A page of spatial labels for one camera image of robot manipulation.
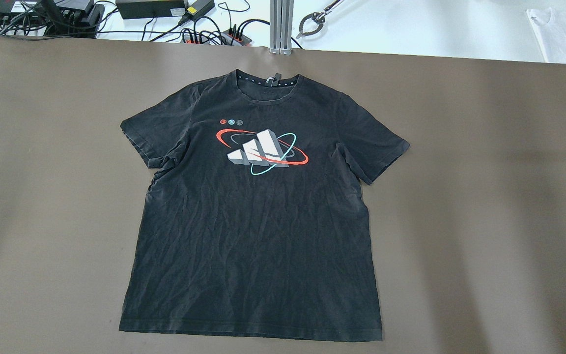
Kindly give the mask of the black printed t-shirt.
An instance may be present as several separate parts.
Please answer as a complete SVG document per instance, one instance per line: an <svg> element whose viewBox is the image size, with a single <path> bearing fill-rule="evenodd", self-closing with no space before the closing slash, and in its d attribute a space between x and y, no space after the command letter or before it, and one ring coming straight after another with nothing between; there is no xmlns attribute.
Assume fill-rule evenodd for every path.
<svg viewBox="0 0 566 354"><path fill-rule="evenodd" d="M408 141L343 92L237 69L120 128L155 173L119 331L382 340L362 184Z"/></svg>

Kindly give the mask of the red grey power strip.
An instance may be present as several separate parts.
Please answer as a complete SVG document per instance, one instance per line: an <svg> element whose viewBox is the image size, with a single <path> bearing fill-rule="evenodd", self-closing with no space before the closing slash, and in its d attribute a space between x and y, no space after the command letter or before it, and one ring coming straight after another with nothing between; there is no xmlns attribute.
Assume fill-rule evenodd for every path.
<svg viewBox="0 0 566 354"><path fill-rule="evenodd" d="M220 33L219 31L184 29L180 33L179 42L249 47L252 45L253 40L245 35L240 36L239 34L233 37L228 31Z"/></svg>

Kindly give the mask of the metal grabber tool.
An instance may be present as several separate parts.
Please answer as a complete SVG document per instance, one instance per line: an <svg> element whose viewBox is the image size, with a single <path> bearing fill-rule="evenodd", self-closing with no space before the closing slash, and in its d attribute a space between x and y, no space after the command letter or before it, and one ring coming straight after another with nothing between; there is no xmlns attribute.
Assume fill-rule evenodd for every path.
<svg viewBox="0 0 566 354"><path fill-rule="evenodd" d="M296 39L318 34L324 27L326 16L332 13L332 11L342 2L342 0L333 0L321 11L307 14L299 23L299 33L297 34Z"/></svg>

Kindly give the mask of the aluminium frame post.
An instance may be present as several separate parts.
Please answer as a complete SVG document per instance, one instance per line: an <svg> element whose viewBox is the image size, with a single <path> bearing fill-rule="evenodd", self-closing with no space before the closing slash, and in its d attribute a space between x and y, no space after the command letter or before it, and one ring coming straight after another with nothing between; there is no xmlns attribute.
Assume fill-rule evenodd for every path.
<svg viewBox="0 0 566 354"><path fill-rule="evenodd" d="M270 1L270 45L272 54L289 56L292 53L291 29L293 0Z"/></svg>

